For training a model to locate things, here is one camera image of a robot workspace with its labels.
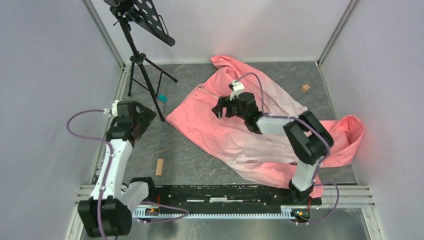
white wall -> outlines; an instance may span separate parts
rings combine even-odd
[[[389,240],[422,239],[424,1],[362,0],[324,62],[340,117],[366,132],[355,159]]]
[[[80,0],[0,4],[0,239],[61,240],[99,146],[66,122],[111,104],[120,67]],[[105,124],[94,113],[71,127]]]
[[[126,62],[131,49],[103,0],[92,0]],[[243,61],[315,61],[349,0],[153,0],[176,44],[132,23],[140,52],[157,63],[206,63],[217,54]]]

pink fabric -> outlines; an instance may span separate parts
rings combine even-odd
[[[241,75],[256,73],[264,91],[264,112],[271,115],[299,115],[307,108],[295,101],[263,72],[234,58],[219,55],[211,58],[218,68],[205,83],[198,85],[166,120],[193,143],[224,161],[242,178],[259,184],[287,188],[296,172],[297,157],[285,136],[255,134],[238,117],[218,119],[211,111],[218,96],[231,93],[228,85]],[[249,75],[241,80],[246,92],[254,94],[261,107],[257,79]],[[355,116],[342,120],[321,121],[334,138],[331,155],[322,167],[333,168],[352,162],[361,142],[364,125]],[[320,197],[322,187],[315,187],[311,197]]]

music stand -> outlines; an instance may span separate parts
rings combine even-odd
[[[165,117],[162,114],[162,111],[158,105],[157,97],[159,94],[159,88],[161,86],[162,75],[165,74],[175,83],[178,82],[177,79],[172,77],[169,73],[164,71],[162,68],[154,64],[151,60],[146,57],[146,54],[139,53],[137,50],[133,37],[131,36],[131,26],[129,22],[135,22],[140,27],[147,30],[149,33],[153,34],[158,39],[162,40],[164,43],[172,47],[175,45],[175,40],[169,36],[167,27],[164,23],[164,20],[161,15],[156,11],[155,6],[153,5],[152,0],[104,0],[110,6],[110,11],[116,17],[119,22],[119,25],[125,35],[126,41],[132,50],[132,56],[129,58],[131,61],[131,72],[129,76],[129,89],[128,96],[131,96],[131,90],[133,88],[133,82],[136,82],[144,89],[150,92],[151,98],[153,99],[154,105],[156,106],[157,112],[160,116],[162,122],[165,121]],[[143,62],[146,61],[157,70],[160,71],[159,82],[157,84],[157,89],[152,86],[149,75],[143,65]],[[140,67],[141,73],[143,75],[144,81],[147,86],[144,86],[139,81],[134,79],[134,67],[135,64]]]

teal object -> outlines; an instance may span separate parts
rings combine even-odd
[[[168,98],[167,98],[165,95],[163,95],[163,94],[159,94],[159,95],[157,96],[157,98],[158,98],[159,100],[161,100],[162,102],[164,102],[164,103],[166,103],[166,102],[168,101]]]

black tripod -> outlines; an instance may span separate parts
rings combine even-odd
[[[142,86],[144,89],[150,92],[151,98],[153,99],[154,105],[156,106],[157,112],[160,116],[160,120],[162,122],[165,122],[165,117],[162,114],[162,111],[159,107],[157,98],[159,94],[159,88],[161,86],[162,81],[162,75],[165,74],[170,79],[172,79],[175,83],[178,82],[177,79],[172,77],[169,73],[164,71],[162,68],[154,64],[152,61],[150,61],[146,54],[139,53],[137,50],[133,37],[131,36],[131,26],[129,24],[129,21],[134,20],[137,24],[145,28],[147,31],[164,41],[170,46],[173,46],[175,44],[175,40],[168,36],[168,33],[165,33],[163,31],[162,24],[159,19],[162,19],[160,15],[156,12],[155,7],[153,6],[153,3],[150,2],[150,7],[144,6],[144,4],[140,3],[139,1],[132,1],[132,0],[125,0],[120,3],[118,6],[111,6],[110,11],[113,13],[113,15],[116,17],[116,19],[119,22],[119,25],[123,31],[123,34],[125,35],[126,41],[128,42],[129,46],[132,50],[132,56],[129,58],[131,61],[131,72],[129,76],[129,89],[128,89],[128,96],[131,96],[131,90],[133,88],[133,82],[136,82],[140,86]],[[160,77],[159,82],[157,84],[157,89],[155,89],[152,86],[152,82],[150,81],[149,75],[147,74],[147,71],[143,65],[143,62],[146,61],[153,67],[155,67],[157,70],[160,71]],[[134,68],[135,64],[137,64],[140,67],[141,73],[143,75],[143,78],[145,80],[145,83],[147,86],[144,86],[139,81],[134,79]]]

